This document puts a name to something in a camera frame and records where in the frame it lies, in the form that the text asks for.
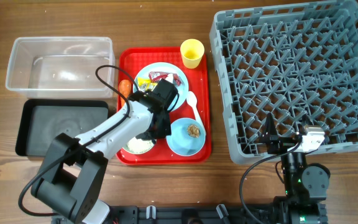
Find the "red tray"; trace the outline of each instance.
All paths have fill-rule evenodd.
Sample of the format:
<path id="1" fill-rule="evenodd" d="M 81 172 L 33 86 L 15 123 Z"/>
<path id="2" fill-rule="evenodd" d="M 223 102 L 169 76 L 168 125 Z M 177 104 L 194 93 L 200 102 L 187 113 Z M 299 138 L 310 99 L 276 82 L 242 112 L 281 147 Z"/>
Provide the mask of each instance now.
<path id="1" fill-rule="evenodd" d="M 208 91 L 208 69 L 206 56 L 196 69 L 186 68 L 180 55 L 179 47 L 147 47 L 131 48 L 125 50 L 119 58 L 120 68 L 127 71 L 133 78 L 140 70 L 151 63 L 167 62 L 176 65 L 186 75 L 189 82 L 189 91 L 197 96 L 197 109 L 206 130 L 206 141 L 204 147 L 194 156 L 179 156 L 168 147 L 165 139 L 158 139 L 156 145 L 145 154 L 133 155 L 121 149 L 117 158 L 127 165 L 162 165 L 162 164 L 192 164 L 205 161 L 211 155 L 211 123 L 209 122 L 209 91 Z M 119 72 L 118 82 L 128 79 Z M 118 96 L 117 110 L 121 109 L 121 99 Z M 170 113 L 171 123 L 179 118 L 195 118 L 193 110 L 184 102 L 177 110 Z"/>

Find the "orange food item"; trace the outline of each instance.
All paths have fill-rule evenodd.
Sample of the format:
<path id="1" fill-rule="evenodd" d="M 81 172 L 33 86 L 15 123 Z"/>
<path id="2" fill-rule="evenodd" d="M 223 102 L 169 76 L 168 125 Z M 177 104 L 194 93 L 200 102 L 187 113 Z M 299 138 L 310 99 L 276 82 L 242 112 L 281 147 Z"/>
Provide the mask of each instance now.
<path id="1" fill-rule="evenodd" d="M 131 82 L 129 80 L 123 80 L 119 83 L 118 90 L 122 93 L 126 98 L 128 98 L 129 94 L 131 93 Z M 121 98 L 121 107 L 125 104 L 125 100 Z"/>

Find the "black container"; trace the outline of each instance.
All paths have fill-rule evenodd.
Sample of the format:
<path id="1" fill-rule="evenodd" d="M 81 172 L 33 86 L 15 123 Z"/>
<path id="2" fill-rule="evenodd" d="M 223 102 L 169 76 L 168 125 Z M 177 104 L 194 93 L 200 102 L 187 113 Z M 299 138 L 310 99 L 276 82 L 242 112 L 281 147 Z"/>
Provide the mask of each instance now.
<path id="1" fill-rule="evenodd" d="M 75 137 L 108 118 L 108 105 L 96 100 L 27 100 L 24 103 L 16 154 L 44 156 L 60 133 Z"/>

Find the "red candy wrapper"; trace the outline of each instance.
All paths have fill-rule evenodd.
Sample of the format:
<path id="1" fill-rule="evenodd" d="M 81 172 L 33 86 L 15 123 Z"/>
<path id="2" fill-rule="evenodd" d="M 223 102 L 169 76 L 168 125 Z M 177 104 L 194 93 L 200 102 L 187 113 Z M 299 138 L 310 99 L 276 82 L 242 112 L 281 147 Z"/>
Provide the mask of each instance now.
<path id="1" fill-rule="evenodd" d="M 158 81 L 160 81 L 161 79 L 165 79 L 168 77 L 169 74 L 173 75 L 173 80 L 175 81 L 175 83 L 180 86 L 181 81 L 180 78 L 178 76 L 178 74 L 176 73 L 170 73 L 170 72 L 149 72 L 149 78 L 152 82 L 157 83 Z"/>

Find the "spoon handle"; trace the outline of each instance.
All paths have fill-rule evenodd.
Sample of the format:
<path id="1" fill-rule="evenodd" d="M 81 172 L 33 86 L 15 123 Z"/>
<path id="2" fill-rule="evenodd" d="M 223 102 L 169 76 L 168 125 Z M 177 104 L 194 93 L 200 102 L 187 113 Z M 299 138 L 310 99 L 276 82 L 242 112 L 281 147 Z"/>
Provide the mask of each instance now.
<path id="1" fill-rule="evenodd" d="M 196 121 L 201 125 L 201 127 L 203 128 L 203 130 L 205 132 L 204 124 L 203 124 L 203 121 L 201 120 L 200 114 L 198 113 L 197 107 L 192 106 L 192 108 L 193 108 L 194 117 L 196 118 Z"/>

